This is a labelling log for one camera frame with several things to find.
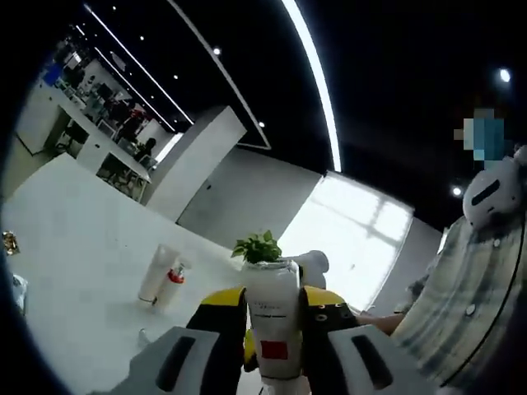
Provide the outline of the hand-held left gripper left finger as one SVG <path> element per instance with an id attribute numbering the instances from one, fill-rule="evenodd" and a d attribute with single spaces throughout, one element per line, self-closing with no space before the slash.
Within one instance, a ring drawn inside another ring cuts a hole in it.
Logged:
<path id="1" fill-rule="evenodd" d="M 206 297 L 184 327 L 134 356 L 124 394 L 235 394 L 244 361 L 245 289 Z"/>

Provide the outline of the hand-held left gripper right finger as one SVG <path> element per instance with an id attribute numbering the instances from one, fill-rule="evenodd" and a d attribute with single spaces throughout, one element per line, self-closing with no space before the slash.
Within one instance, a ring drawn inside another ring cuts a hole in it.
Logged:
<path id="1" fill-rule="evenodd" d="M 413 360 L 373 325 L 323 330 L 315 307 L 345 303 L 329 290 L 303 286 L 299 294 L 301 361 L 313 394 L 434 394 Z"/>

